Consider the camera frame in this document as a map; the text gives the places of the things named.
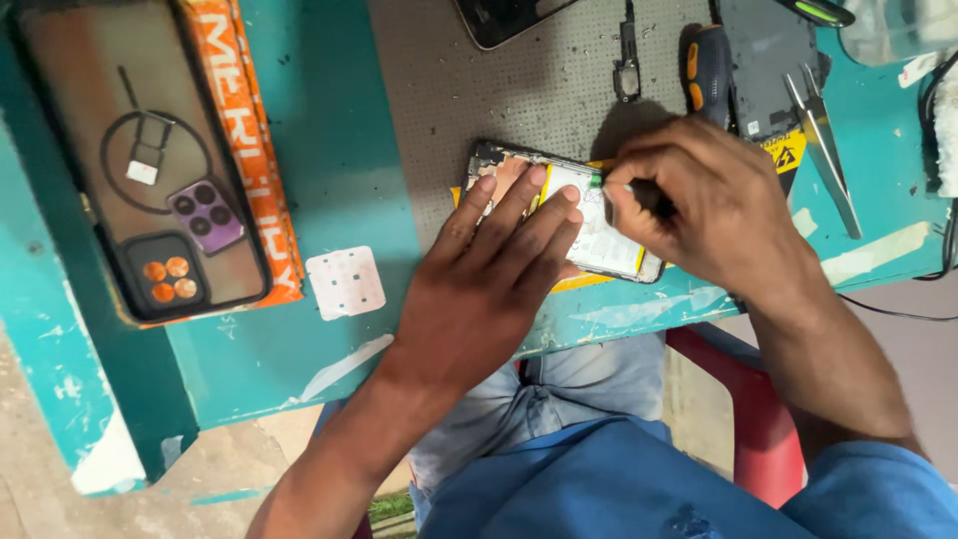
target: teal table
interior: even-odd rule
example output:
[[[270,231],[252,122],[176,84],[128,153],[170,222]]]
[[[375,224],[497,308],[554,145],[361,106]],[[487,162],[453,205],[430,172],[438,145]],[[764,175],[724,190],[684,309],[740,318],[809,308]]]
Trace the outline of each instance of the teal table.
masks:
[[[149,484],[199,430],[349,395],[376,363],[361,361],[363,344],[395,333],[421,257],[365,2],[241,3],[303,257],[369,246],[386,304],[324,321],[306,285],[308,297],[293,304],[125,327],[4,39],[0,69],[16,75],[0,88],[0,315],[84,494]],[[818,37],[834,58],[824,93],[865,238],[844,233],[810,159],[791,194],[800,228],[842,290],[939,270],[947,204],[925,190],[917,86],[899,88],[899,65],[852,63],[835,32]],[[738,313],[722,289],[670,268],[650,286],[614,281],[550,295],[516,356]]]

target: left hand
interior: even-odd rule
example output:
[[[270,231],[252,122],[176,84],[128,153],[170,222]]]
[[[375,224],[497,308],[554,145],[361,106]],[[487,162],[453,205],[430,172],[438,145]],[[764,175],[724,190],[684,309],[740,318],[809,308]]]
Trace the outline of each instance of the left hand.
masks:
[[[496,181],[475,183],[413,275],[377,377],[451,407],[509,360],[552,287],[579,272],[565,259],[582,226],[578,189],[519,223],[545,181],[545,169],[528,169],[478,229]]]

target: yellow sticker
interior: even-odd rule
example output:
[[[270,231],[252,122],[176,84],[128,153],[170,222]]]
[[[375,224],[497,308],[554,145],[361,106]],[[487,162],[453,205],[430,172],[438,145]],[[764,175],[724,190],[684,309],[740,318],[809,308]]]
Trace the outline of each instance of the yellow sticker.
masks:
[[[779,174],[797,169],[805,153],[805,134],[801,129],[790,131],[784,135],[774,136],[763,141],[762,149],[775,159],[775,170]]]

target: perforated mat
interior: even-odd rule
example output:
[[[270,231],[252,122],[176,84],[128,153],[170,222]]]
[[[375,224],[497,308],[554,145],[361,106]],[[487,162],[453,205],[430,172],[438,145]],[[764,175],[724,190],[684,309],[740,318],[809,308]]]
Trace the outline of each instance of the perforated mat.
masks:
[[[625,0],[580,0],[484,52],[451,0],[371,0],[376,47],[423,250],[452,209],[471,144],[514,143],[578,160],[613,156],[629,133],[685,113],[678,40],[710,22],[707,0],[635,3],[642,94],[617,103],[614,38]]]

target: red plastic chair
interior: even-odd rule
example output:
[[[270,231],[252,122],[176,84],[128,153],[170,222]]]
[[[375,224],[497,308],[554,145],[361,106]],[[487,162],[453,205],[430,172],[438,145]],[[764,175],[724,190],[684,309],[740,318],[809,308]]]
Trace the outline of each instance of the red plastic chair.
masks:
[[[735,484],[781,507],[801,490],[805,460],[795,423],[762,369],[759,351],[708,323],[671,329],[666,344],[731,393]]]

